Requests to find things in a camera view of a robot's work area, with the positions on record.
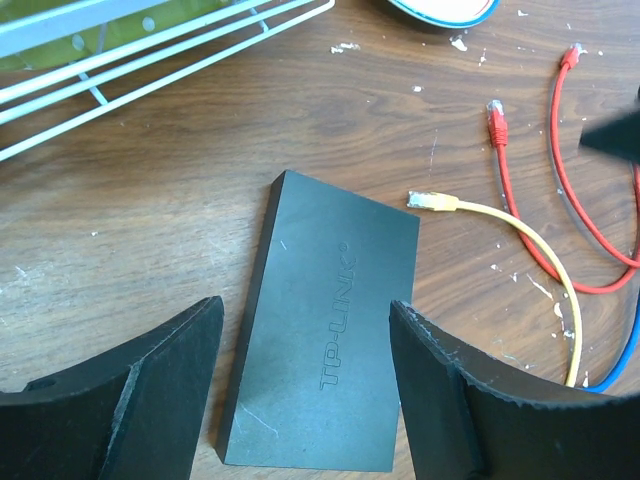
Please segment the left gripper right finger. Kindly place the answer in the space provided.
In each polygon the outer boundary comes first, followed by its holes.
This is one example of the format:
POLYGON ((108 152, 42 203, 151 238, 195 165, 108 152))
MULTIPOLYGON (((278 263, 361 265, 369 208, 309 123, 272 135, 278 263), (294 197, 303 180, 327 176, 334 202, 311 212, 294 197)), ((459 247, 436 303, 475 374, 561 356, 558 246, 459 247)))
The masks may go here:
POLYGON ((390 342, 418 479, 636 479, 639 397, 566 387, 390 306, 390 342))

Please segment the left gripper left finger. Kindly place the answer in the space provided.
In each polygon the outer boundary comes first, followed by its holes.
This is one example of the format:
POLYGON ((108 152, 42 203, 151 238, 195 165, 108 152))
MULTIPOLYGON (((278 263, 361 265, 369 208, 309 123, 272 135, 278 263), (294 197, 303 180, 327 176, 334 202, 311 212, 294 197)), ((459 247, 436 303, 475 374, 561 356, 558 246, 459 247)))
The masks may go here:
POLYGON ((2 393, 2 478, 189 478, 223 320, 221 297, 206 297, 136 338, 2 393))

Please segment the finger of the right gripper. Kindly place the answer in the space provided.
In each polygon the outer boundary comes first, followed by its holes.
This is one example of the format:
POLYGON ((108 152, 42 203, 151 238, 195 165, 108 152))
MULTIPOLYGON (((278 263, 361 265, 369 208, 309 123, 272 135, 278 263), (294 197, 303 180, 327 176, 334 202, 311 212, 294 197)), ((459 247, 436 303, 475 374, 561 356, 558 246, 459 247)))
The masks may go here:
POLYGON ((639 95, 632 109, 607 119, 598 125, 585 128, 579 146, 600 152, 612 158, 639 162, 639 95))

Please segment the black network switch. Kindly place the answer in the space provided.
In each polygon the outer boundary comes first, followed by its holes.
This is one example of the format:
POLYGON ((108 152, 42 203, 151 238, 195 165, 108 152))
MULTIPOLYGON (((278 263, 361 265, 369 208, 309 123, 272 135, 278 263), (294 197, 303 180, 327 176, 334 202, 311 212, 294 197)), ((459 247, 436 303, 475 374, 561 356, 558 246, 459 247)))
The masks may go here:
POLYGON ((272 183, 216 440, 223 463, 391 470, 389 313, 412 297, 419 224, 291 170, 272 183))

